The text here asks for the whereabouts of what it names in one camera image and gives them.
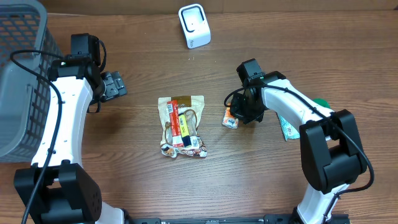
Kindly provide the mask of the red snack bar packet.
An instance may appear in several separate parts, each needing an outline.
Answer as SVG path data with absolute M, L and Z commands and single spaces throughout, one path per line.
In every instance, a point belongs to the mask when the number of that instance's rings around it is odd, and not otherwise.
M 167 109 L 170 117 L 170 125 L 172 130 L 172 144 L 174 147 L 183 147 L 183 141 L 180 132 L 180 123 L 178 120 L 178 106 L 176 100 L 167 102 Z

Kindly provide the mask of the teal tissue packet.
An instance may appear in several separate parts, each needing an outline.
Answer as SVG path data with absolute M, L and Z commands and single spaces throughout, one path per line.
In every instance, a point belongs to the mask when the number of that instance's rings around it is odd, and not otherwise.
M 286 141 L 288 139 L 299 139 L 299 132 L 285 118 L 283 118 L 279 114 L 277 116 L 280 122 L 282 133 L 284 135 L 284 139 Z

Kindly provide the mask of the beige snack pouch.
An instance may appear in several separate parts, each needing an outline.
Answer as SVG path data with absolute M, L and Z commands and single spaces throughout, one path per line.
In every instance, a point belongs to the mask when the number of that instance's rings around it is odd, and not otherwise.
M 167 109 L 167 102 L 171 100 L 177 101 L 178 114 L 183 113 L 186 117 L 192 143 L 190 147 L 174 147 L 172 144 L 172 130 Z M 204 106 L 205 99 L 202 95 L 161 97 L 158 99 L 159 118 L 163 129 L 160 150 L 163 155 L 172 158 L 176 158 L 180 154 L 199 158 L 207 156 L 207 148 L 198 133 Z

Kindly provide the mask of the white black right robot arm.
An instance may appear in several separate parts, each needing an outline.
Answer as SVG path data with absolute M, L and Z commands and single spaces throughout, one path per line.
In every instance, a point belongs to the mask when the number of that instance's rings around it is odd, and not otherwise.
M 332 223 L 331 211 L 349 185 L 370 169 L 358 127 L 348 110 L 334 112 L 297 91 L 280 72 L 239 72 L 242 88 L 228 95 L 230 112 L 244 123 L 261 121 L 265 110 L 286 119 L 300 135 L 308 182 L 290 223 Z

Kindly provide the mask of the yellow black marker pen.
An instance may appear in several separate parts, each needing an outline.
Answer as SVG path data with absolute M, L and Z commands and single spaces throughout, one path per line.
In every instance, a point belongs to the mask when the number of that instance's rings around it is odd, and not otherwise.
M 189 134 L 186 117 L 183 113 L 180 113 L 178 115 L 178 119 L 179 119 L 180 132 L 181 132 L 183 145 L 184 145 L 184 147 L 190 147 L 192 145 L 192 143 L 190 140 L 190 134 Z

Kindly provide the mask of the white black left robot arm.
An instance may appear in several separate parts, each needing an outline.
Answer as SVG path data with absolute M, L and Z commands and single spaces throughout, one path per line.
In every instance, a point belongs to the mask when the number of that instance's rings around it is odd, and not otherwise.
M 89 54 L 57 57 L 44 79 L 50 106 L 40 146 L 28 169 L 19 169 L 14 186 L 25 204 L 22 222 L 131 223 L 128 212 L 102 200 L 99 185 L 81 164 L 81 142 L 88 108 L 113 99 L 104 60 Z

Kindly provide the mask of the green lid jar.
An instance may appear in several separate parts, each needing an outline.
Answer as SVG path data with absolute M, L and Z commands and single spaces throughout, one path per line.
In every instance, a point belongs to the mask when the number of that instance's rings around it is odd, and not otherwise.
M 331 107 L 330 107 L 330 104 L 329 104 L 326 100 L 324 100 L 324 99 L 315 98 L 313 101 L 314 101 L 315 103 L 317 103 L 318 105 L 322 106 L 322 107 L 331 108 Z

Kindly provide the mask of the orange tissue packet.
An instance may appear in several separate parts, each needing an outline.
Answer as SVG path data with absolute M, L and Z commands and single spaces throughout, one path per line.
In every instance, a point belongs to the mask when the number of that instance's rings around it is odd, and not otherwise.
M 238 124 L 239 124 L 239 119 L 235 118 L 230 113 L 230 107 L 226 107 L 226 109 L 224 111 L 222 125 L 226 126 L 227 128 L 230 128 L 230 129 L 237 129 Z

